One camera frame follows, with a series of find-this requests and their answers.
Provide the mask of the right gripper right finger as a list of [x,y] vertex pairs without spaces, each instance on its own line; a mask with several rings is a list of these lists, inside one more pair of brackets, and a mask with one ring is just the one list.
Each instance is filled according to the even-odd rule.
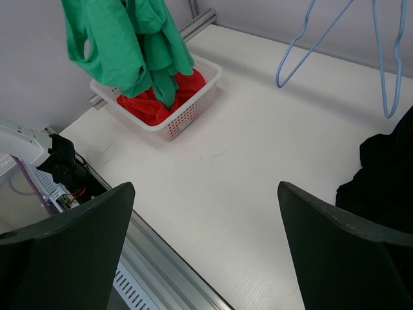
[[282,181],[279,208],[306,309],[412,309],[412,235]]

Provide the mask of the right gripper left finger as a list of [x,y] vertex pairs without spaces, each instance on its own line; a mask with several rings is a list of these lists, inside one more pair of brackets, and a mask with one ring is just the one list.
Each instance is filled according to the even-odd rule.
[[1,309],[86,309],[88,293],[76,287],[81,274],[65,260],[71,240],[92,218],[116,211],[113,224],[128,229],[134,186],[123,183],[100,198],[1,235]]

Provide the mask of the black tank top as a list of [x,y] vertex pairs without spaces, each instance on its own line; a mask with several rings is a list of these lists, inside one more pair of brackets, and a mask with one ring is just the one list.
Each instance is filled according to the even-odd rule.
[[335,206],[366,220],[412,233],[412,109],[390,134],[359,146],[361,168],[336,191]]

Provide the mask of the green tank top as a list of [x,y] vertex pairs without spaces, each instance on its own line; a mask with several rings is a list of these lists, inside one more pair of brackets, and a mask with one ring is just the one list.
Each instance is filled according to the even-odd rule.
[[175,75],[194,60],[164,1],[63,1],[68,58],[98,83],[127,97],[153,90],[174,104]]

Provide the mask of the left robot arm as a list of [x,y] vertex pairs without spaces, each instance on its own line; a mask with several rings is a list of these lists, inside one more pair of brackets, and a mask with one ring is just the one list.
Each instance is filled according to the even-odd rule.
[[56,134],[37,131],[1,118],[1,152],[52,175],[70,191],[86,187],[90,174],[76,158],[74,144]]

